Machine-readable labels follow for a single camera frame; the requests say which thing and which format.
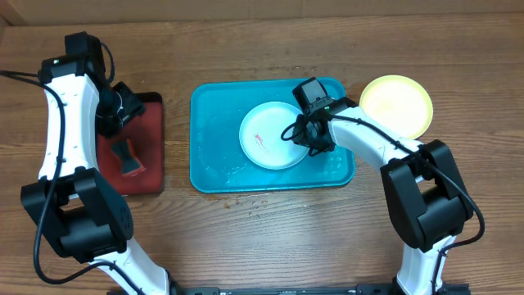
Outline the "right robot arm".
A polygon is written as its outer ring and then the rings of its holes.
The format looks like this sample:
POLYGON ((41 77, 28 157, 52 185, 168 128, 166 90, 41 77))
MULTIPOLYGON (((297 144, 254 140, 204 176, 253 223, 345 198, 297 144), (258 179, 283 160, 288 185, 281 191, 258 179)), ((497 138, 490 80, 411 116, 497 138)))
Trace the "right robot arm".
POLYGON ((390 221, 404 242, 401 267, 387 284, 358 284, 356 294, 469 294, 467 284, 441 278, 449 250, 464 224, 477 214, 454 157, 440 140, 403 138, 366 116, 349 98, 335 99, 315 78, 292 95, 300 106, 296 121, 281 134, 314 157, 345 148, 379 170, 390 221))

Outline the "green plastic plate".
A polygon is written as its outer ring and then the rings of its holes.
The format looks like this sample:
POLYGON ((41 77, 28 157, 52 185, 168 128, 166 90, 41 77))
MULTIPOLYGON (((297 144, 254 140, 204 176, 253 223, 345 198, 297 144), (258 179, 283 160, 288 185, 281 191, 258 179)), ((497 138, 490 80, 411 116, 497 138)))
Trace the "green plastic plate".
POLYGON ((369 117, 405 138, 421 137, 433 118, 427 90, 403 75, 374 79, 361 93, 359 105, 369 117))

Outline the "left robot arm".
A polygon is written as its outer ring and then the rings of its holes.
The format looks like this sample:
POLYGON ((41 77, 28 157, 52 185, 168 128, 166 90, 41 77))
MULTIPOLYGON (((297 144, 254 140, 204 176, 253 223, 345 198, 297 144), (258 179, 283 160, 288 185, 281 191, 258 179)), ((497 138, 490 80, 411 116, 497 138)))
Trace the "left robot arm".
POLYGON ((143 251, 133 236, 133 218, 124 197, 99 170, 97 140, 113 142, 123 175, 145 171, 145 162, 122 129, 147 113, 161 114, 156 93, 134 93, 115 82, 109 48, 97 37, 79 32, 65 37, 65 54, 44 60, 35 83, 47 99, 47 147, 34 184, 20 200, 36 224, 33 263, 47 241, 61 257, 72 257, 83 272, 100 269, 126 294, 169 294, 169 272, 143 251))

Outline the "light blue plastic plate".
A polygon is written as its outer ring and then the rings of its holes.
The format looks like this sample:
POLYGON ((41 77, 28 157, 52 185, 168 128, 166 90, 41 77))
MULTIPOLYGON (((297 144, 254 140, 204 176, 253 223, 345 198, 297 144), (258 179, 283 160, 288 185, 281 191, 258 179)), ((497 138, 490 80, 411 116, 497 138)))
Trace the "light blue plastic plate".
POLYGON ((308 149, 283 141, 282 132, 301 111, 285 102, 265 102, 250 110, 242 120, 239 141, 242 151, 256 165, 283 170, 298 164, 308 149))

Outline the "orange and green sponge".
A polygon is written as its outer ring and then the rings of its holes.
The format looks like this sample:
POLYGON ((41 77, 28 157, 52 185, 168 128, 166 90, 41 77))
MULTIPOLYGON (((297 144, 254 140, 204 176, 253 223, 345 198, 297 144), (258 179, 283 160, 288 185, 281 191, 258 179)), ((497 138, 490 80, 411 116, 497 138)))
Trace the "orange and green sponge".
POLYGON ((133 177, 145 170, 144 165, 136 156, 129 138, 113 143, 111 151, 119 159, 124 177, 133 177))

